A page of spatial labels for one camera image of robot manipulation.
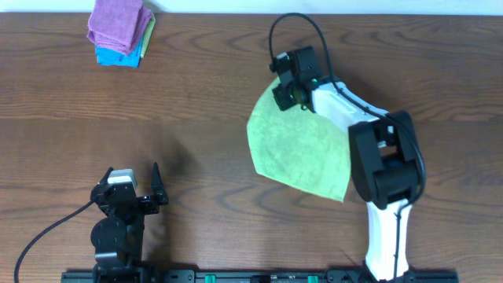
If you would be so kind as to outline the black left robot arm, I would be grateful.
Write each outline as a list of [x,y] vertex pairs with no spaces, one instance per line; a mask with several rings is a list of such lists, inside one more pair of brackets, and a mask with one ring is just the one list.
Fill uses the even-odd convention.
[[145,216],[168,204],[158,164],[152,166],[152,194],[136,195],[131,169],[109,168],[92,189],[90,200],[106,215],[91,231],[96,265],[93,282],[160,282],[160,272],[142,257]]

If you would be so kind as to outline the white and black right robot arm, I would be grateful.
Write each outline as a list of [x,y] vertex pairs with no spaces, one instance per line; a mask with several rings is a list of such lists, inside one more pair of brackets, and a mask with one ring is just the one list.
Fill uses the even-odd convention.
[[389,113],[362,100],[336,77],[323,76],[314,49],[273,57],[280,84],[274,100],[329,119],[349,137],[351,178],[369,215],[365,265],[374,281],[404,281],[410,210],[424,184],[424,162],[407,112]]

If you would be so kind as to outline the green microfiber cloth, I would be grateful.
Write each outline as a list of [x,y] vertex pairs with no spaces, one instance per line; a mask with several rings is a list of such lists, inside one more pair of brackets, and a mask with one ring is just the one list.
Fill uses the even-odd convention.
[[348,136],[329,119],[295,106],[281,111],[275,79],[256,102],[247,123],[258,174],[305,193],[342,202],[351,178]]

